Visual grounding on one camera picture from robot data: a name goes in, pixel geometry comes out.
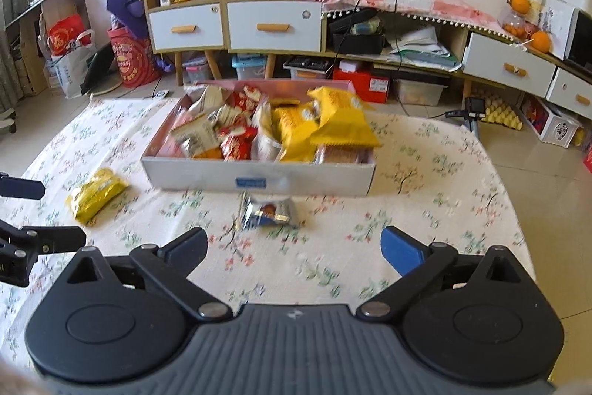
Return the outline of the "white shopping bag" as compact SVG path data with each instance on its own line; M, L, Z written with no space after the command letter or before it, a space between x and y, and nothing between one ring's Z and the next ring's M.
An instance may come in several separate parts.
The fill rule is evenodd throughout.
M79 97L90 62L97 52L94 31L85 28L79 14L70 15L49 29L47 47L52 72L65 97Z

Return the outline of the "clear storage bin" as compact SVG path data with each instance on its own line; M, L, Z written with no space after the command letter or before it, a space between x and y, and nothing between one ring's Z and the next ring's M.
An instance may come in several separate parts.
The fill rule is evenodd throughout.
M450 86L444 82L423 82L409 79L396 79L395 92L403 104L437 106L441 94Z

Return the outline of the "clear wrapped brown cake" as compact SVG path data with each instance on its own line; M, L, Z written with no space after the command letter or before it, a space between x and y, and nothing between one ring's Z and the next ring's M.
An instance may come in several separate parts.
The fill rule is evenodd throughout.
M368 163L373 150L359 146L322 145L316 150L315 163Z

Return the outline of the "floral tablecloth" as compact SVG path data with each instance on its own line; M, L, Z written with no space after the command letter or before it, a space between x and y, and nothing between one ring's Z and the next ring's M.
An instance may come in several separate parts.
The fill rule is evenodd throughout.
M86 228L106 255L146 242L164 245L189 228L209 237L191 280L232 308L246 303L357 306L394 283L379 247L394 225L420 242L439 241L463 254L510 248L531 266L518 218L482 145L440 121L372 112L381 141L366 197L312 195L295 201L298 228L232 228L238 194L152 187L141 155L174 109L170 100L95 101L65 126L27 168L46 188L40 201L3 200L1 217L16 227L69 225L66 199L101 167L127 189Z

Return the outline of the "orange fruit lower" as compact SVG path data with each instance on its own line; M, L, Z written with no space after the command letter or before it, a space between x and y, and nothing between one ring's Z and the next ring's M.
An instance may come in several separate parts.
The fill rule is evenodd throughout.
M552 40L545 31L536 31L530 36L529 46L541 53L548 54L552 50Z

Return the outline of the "orange fruit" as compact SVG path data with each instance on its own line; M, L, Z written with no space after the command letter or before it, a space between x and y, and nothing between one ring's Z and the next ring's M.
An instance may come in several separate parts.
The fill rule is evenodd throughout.
M530 36L529 46L541 53L548 54L552 50L552 40L545 31L536 31Z
M508 5L517 14L526 16L531 9L530 0L507 0Z

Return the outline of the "white left drawer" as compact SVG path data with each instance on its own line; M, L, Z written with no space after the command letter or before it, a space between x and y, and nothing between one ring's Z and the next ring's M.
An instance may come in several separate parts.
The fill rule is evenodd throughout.
M219 4L179 7L148 14L157 51L182 51L224 46Z

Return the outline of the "silver truffle chocolate packet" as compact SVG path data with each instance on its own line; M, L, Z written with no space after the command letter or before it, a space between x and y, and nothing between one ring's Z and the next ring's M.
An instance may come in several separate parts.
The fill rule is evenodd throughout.
M242 230L262 227L297 228L300 224L297 207L292 198L258 200L251 194L245 194L241 201L239 221Z

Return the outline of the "blue lid storage bin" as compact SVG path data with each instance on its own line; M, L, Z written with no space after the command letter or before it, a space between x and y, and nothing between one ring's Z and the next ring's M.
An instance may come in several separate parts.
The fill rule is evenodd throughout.
M262 54L234 54L232 67L239 80L263 79L265 77L267 57Z

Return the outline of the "pink and white snack box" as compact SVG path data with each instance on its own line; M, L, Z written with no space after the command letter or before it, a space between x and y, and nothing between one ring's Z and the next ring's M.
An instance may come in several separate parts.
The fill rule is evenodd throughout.
M161 190L252 191L264 194L365 197L376 172L373 156L367 163L281 163L260 160L191 160L159 156L175 123L176 110L192 104L182 97L162 122L141 156L151 185Z

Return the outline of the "yellow egg tray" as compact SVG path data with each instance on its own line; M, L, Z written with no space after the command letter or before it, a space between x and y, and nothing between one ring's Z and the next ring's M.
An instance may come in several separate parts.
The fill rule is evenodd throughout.
M486 115L483 122L503 125L509 129L520 131L523 122L520 116L507 103L492 103L486 107Z

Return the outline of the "gold yellow snack packet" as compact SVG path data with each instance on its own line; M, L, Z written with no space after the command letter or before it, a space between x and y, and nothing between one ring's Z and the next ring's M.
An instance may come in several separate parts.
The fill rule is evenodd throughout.
M99 211L130 185L109 167L102 167L66 197L66 205L74 218L88 225Z

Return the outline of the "pink floral cabinet cloth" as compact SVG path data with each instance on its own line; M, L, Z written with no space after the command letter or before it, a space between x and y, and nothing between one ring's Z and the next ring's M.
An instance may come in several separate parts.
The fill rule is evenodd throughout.
M378 11L397 13L414 19L430 22L451 23L475 31L509 38L509 34L491 15L472 7L463 0L297 0L314 1L322 6L324 13L347 11L357 8L372 8Z

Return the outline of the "white far right drawer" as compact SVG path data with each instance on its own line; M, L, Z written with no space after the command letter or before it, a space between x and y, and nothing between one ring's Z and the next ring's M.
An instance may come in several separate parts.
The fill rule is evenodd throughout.
M592 117L592 84L557 67L546 100L590 119Z

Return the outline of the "red box under cabinet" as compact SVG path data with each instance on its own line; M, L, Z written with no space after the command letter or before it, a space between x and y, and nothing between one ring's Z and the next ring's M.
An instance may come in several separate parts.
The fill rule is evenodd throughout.
M370 71L349 72L335 68L332 78L350 82L358 97L365 102L385 104L389 98L388 77L377 76Z

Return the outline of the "large yellow pastry packet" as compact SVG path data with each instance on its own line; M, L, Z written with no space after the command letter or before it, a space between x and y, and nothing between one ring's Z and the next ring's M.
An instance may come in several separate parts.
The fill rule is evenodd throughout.
M316 146L375 148L380 141L368 124L365 103L350 91L317 87L307 91L319 114L318 129L310 136Z

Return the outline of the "black bag on shelf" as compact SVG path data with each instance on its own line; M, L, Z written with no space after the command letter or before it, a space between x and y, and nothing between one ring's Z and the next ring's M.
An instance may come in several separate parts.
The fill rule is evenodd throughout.
M379 12L372 8L342 11L327 21L328 47L338 54L380 54L385 44Z

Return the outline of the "microwave oven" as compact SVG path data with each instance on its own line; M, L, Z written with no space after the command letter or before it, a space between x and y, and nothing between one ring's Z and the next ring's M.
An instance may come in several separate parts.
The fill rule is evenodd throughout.
M591 73L592 19L585 11L574 9L567 36L564 61Z

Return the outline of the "white orange biscuit packet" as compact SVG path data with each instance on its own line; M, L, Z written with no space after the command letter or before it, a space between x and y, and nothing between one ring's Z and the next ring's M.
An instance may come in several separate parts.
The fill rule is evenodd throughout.
M221 160L221 141L207 116L199 116L171 131L172 139L186 158Z

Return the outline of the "yellow pastry packet in box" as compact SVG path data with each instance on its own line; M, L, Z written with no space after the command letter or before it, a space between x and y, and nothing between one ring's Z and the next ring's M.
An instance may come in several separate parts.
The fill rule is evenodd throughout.
M273 122L278 129L284 163L311 163L316 153L310 137L318 129L312 103L277 107L272 110Z

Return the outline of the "orange fruit upper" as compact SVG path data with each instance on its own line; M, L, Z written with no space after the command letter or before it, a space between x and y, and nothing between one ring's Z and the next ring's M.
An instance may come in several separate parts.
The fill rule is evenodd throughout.
M526 16L531 9L530 0L507 0L508 5L517 14Z

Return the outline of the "white angled drawer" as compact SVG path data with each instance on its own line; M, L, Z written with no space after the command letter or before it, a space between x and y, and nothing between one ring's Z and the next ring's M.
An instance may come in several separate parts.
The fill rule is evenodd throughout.
M464 58L465 74L539 97L547 94L556 66L522 48L472 33Z

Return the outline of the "purple plush toy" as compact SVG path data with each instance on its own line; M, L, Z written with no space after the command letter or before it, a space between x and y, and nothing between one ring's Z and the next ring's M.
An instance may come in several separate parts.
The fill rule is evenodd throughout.
M148 38L144 0L106 0L106 10L127 27L135 38Z

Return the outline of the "red round gift bag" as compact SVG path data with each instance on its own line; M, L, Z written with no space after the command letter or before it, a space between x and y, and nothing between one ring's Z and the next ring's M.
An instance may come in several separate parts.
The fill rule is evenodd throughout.
M136 88L161 77L148 37L137 38L127 27L107 31L122 85Z

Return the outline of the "white middle drawer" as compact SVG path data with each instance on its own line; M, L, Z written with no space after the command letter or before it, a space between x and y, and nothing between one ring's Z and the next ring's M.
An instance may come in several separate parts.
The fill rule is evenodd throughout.
M321 4L305 1L234 2L227 7L231 50L321 50Z

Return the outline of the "white decorated small box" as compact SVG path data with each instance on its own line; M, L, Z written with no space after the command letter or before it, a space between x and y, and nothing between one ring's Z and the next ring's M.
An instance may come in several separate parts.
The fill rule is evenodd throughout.
M523 96L520 112L541 142L568 148L581 123L558 107L530 93Z

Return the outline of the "red white candy packet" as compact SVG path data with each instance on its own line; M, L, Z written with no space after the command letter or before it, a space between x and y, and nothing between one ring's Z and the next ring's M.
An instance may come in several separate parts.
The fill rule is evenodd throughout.
M250 160L252 143L258 129L252 126L233 125L219 132L221 151L225 161Z

